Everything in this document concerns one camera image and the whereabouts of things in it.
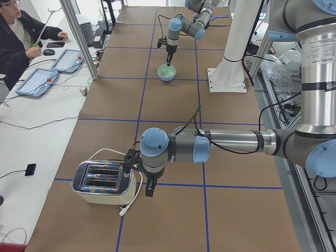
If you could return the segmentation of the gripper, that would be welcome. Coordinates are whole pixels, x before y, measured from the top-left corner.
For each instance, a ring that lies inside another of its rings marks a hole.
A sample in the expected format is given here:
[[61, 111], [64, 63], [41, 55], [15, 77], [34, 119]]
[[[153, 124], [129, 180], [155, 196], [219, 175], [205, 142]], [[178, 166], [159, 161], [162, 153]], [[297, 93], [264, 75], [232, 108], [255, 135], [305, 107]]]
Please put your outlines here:
[[162, 176], [165, 168], [165, 161], [160, 157], [142, 157], [142, 173], [148, 178], [146, 182], [145, 195], [153, 197], [157, 179], [149, 178], [150, 175], [156, 174], [158, 177]]
[[176, 53], [176, 50], [177, 50], [177, 45], [174, 45], [174, 46], [173, 45], [169, 45], [169, 44], [166, 45], [166, 51], [168, 52], [167, 53], [167, 58], [166, 58], [166, 64], [167, 64], [167, 66], [171, 65], [173, 54]]

